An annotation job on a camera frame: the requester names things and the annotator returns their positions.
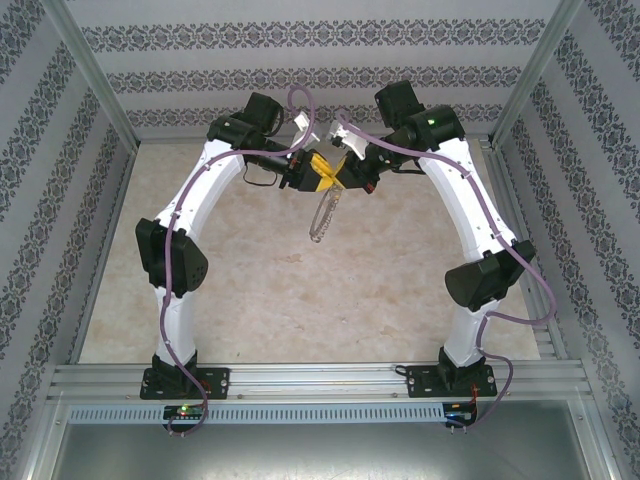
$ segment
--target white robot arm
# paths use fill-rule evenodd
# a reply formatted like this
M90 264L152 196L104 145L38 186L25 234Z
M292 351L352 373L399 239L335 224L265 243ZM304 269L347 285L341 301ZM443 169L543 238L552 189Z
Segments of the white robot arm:
M260 108L251 110L249 107L256 95L260 97ZM413 90L406 81L392 84L378 92L376 100L385 124L395 130L393 134L385 137L387 143L417 151L435 150L438 155L463 166L468 172L467 176L471 175L480 186L480 194L488 205L489 215L502 239L513 245L515 250L518 250L522 243L526 243L518 244L513 232L504 224L482 186L471 160L469 145L464 140L464 131L453 110L449 107L426 110L417 103ZM202 155L185 185L173 201L158 214L155 221L142 219L138 224L136 236L143 266L155 287L160 308L166 293L164 238L171 217L176 213L178 197L196 172L221 153L255 148L255 145L263 151L285 150L284 145L267 140L265 136L265 132L273 128L275 117L271 116L270 121L260 124L261 112L272 103L276 103L277 108L282 110L272 99L253 94L244 112L214 121L207 135L209 141L205 143ZM273 107L271 111L276 111L277 108ZM296 119L296 124L300 130L305 131L308 121L304 114ZM312 138L317 141L319 137L314 133ZM367 193L372 193L380 179L380 173L397 170L404 162L414 161L431 178L442 196L460 236L467 262L447 272L445 276L449 293L457 305L453 329L443 347L444 360L448 370L469 372L476 367L481 368L484 365L484 357L476 345L481 321L487 311L498 307L509 286L515 283L522 272L522 267L505 258L505 250L495 238L467 178L442 161L393 153L363 141L335 123L331 128L329 141L333 145L347 148L347 153L335 170L317 151L304 148L286 157L258 155L243 158L240 155L230 155L210 165L208 171L198 177L192 185L181 211L177 212L179 217L173 228L171 263L175 281L172 283L171 302L164 317L166 336L180 362L179 365L195 364L193 295L207 271L206 258L197 249L196 243L204 222L222 191L245 164L254 163L282 175L280 188L289 186L299 191L320 191L329 187L362 188ZM533 252L525 248L525 253L523 256L530 261ZM162 374L159 374L161 377L181 375L175 369L176 362L162 340L158 343L153 365L154 369L162 370ZM445 384L449 383L447 379L443 381Z

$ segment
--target purple cable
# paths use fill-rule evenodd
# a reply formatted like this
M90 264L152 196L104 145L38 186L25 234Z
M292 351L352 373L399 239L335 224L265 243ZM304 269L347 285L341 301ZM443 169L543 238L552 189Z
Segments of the purple cable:
M502 238L502 234L498 230L498 226L496 225L496 222L493 220L493 216L489 212L489 207L487 206L487 202L485 202L484 198L482 197L482 191L478 187L478 184L476 183L475 179L470 175L470 172L466 168L464 168L462 165L459 165L457 162L454 162L453 160L451 160L451 159L449 159L447 157L444 157L442 155L438 155L437 153L418 152L416 150L409 150L407 148L402 148L402 147L398 147L396 145L392 145L390 143L385 142L384 140L380 140L379 138L376 138L376 137L374 137L372 135L369 135L368 133L365 133L362 130L360 130L359 128L354 127L353 125L351 125L347 121L347 119L344 118L344 116L342 115L341 112L338 112L336 114L336 117L337 117L338 121L342 124L342 126L346 130L348 130L351 133L354 133L355 135L367 140L370 143L373 143L373 144L378 145L380 147L386 148L387 150L391 150L393 152L400 153L402 155L407 155L409 157L432 158L434 160L438 160L440 162L444 162L447 165L449 165L450 167L455 168L457 171L459 171L462 174L462 176L464 178L466 178L467 181L469 182L469 185L471 186L471 189L473 190L473 193L475 194L476 198L478 199L478 203L480 204L480 208L482 209L482 212L484 213L484 216L487 218L487 221L489 222L489 227L491 228L491 231L493 232L493 235L498 240L498 243L500 243L500 245L507 252L509 252L509 254L520 265L522 265L527 272L529 272L533 276L533 278L536 279L536 281L540 284L540 286L544 289L544 291L546 292L547 296L549 297L549 312L542 318L538 318L538 319L534 319L534 320L527 320L527 319L524 319L524 318L518 318L518 317L514 317L514 316L511 316L511 315L504 314L504 313L500 313L500 312L497 312L497 311L494 311L494 310L488 311L485 314L485 316L482 318L482 322L480 323L480 327L478 328L478 335L476 336L476 348L478 349L478 351L481 354L483 354L487 358L491 358L493 360L502 360L503 362L505 362L507 364L507 367L509 368L509 374L507 375L507 380L504 383L504 387L502 388L502 390L500 391L500 393L496 397L495 401L491 404L491 406L488 408L488 410L485 412L485 414L482 417L480 417L473 425L471 425L468 428L470 429L470 428L476 427L477 425L480 425L482 422L484 422L487 419L487 417L489 417L489 415L491 415L493 413L493 411L496 409L496 407L498 406L500 401L503 399L503 397L507 393L507 390L508 390L509 386L511 385L511 381L513 380L513 363L511 362L511 360L509 360L507 357L504 357L502 355L495 355L495 354L492 354L492 353L487 353L482 349L482 334L484 333L485 329L487 328L487 322L489 321L489 318L490 317L502 318L502 319L508 320L510 322L519 323L520 325L541 325L541 324L547 323L555 315L556 310L557 310L556 297L553 295L553 292L551 291L551 288L549 288L549 285L547 284L547 282L545 282L545 280L542 278L542 276L524 258L522 258L518 254L518 252L516 252L513 248L511 248L511 245L509 245L509 243L506 240L504 240Z
M193 375L191 375L191 373L185 368L184 364L180 362L180 359L178 359L178 356L176 355L173 348L171 347L171 342L167 337L167 332L165 329L164 322L165 322L165 317L167 315L167 309L171 304L171 290L173 286L172 274L171 274L171 238L173 237L173 229L175 227L175 224L178 218L180 217L180 210L182 209L182 205L184 204L184 201L189 195L189 191L193 188L193 185L196 183L198 178L200 178L200 176L204 172L208 171L209 168L211 168L211 165L213 165L217 161L222 160L223 158L229 157L231 155L261 155L264 157L280 157L280 156L294 153L295 151L302 148L302 146L307 142L307 140L311 136L311 133L313 132L313 127L315 125L315 119L316 119L316 105L309 89L307 89L302 85L295 85L291 87L291 89L289 90L289 95L287 96L287 104L292 114L296 113L295 108L293 106L293 94L296 91L301 91L302 93L305 94L305 96L307 97L307 102L309 104L309 110L310 110L309 127L307 128L307 131L304 133L300 141L298 141L298 143L296 143L293 147L283 150L281 152L267 152L262 150L229 150L228 152L224 152L224 153L221 153L220 155L216 155L215 157L207 161L205 164L203 164L202 167L200 167L196 171L196 173L194 173L193 176L189 179L184 189L182 190L182 194L180 195L180 197L178 198L178 201L176 202L176 206L174 207L173 212L171 213L171 220L169 221L169 226L167 227L167 237L164 243L166 287L165 287L165 296L162 301L162 308L160 309L160 336L162 337L162 341L164 342L167 348L167 352L169 352L169 356L171 357L173 362L180 369L180 371L189 379L189 381L191 381L200 391L200 394L202 395L203 408L204 408L202 416L200 417L200 421L196 423L193 427L191 427L189 430L187 430L186 432L181 432L179 434L181 437L185 437L187 435L194 433L196 430L198 430L202 426L202 424L204 423L204 421L206 420L209 414L209 402L208 402L207 392L205 391L204 387ZM172 417L169 420L169 423L167 424L167 430L169 431L169 435L178 434L177 432L174 432L171 429L171 424L175 418L176 417Z

